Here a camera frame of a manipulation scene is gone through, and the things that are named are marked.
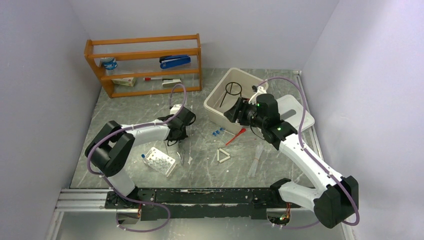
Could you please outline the metal crucible tongs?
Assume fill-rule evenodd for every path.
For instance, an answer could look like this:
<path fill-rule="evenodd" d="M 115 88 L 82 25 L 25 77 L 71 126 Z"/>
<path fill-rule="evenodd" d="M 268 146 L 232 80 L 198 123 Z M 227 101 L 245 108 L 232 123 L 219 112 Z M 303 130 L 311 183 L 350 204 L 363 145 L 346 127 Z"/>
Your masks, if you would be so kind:
<path fill-rule="evenodd" d="M 185 155 L 185 149 L 184 149 L 184 143 L 183 143 L 183 141 L 182 140 L 179 140 L 178 142 L 177 142 L 177 155 L 178 155 L 178 157 L 179 157 L 179 160 L 180 160 L 180 164 L 181 164 L 181 166 L 183 166 L 184 165 L 184 155 Z"/>

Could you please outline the black wire tripod stand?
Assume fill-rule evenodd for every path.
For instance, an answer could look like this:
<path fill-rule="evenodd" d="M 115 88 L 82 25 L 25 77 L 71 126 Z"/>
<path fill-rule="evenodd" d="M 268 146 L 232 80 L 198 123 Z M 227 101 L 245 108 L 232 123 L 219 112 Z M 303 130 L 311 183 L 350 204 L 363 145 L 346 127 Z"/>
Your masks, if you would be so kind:
<path fill-rule="evenodd" d="M 225 93 L 222 97 L 222 100 L 220 102 L 219 107 L 221 108 L 223 106 L 223 103 L 224 103 L 227 95 L 241 97 L 242 96 L 242 90 L 243 90 L 242 86 L 235 81 L 231 81 L 231 82 L 227 83 L 225 85 Z"/>

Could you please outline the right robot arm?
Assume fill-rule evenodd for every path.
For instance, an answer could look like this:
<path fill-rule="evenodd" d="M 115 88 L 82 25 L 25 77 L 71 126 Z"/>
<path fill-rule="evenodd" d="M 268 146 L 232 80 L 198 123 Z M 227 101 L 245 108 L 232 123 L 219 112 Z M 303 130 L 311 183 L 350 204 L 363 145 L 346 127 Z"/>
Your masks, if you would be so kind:
<path fill-rule="evenodd" d="M 325 163 L 302 140 L 300 130 L 282 119 L 282 101 L 264 93 L 250 99 L 239 97 L 224 112 L 231 122 L 259 128 L 266 142 L 289 157 L 308 177 L 313 188 L 290 180 L 277 184 L 270 193 L 275 207 L 293 203 L 312 211 L 317 220 L 332 229 L 352 215 L 359 214 L 359 183 L 353 176 L 344 177 Z"/>

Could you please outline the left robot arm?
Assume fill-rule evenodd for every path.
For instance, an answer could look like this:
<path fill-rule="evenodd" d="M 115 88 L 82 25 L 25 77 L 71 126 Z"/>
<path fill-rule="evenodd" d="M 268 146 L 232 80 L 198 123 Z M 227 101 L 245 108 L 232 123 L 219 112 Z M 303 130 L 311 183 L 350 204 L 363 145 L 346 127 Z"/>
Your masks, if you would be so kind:
<path fill-rule="evenodd" d="M 118 193 L 118 201 L 132 208 L 139 198 L 139 189 L 125 172 L 128 156 L 133 147 L 156 141 L 175 143 L 188 137 L 186 128 L 196 115 L 186 107 L 158 119 L 137 125 L 107 122 L 85 150 L 87 166 L 96 167 L 98 174 Z"/>

